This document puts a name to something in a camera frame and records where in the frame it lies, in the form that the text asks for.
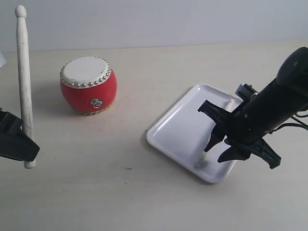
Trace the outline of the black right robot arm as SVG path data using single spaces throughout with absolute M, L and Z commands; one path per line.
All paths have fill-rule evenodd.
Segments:
M 271 169 L 281 157 L 266 143 L 264 136 L 286 127 L 286 120 L 308 109 L 308 49 L 300 47 L 281 65 L 277 76 L 263 90 L 248 84 L 237 92 L 243 101 L 231 112 L 206 100 L 198 111 L 215 122 L 204 152 L 224 141 L 229 148 L 218 155 L 218 162 L 245 161 L 252 154 Z

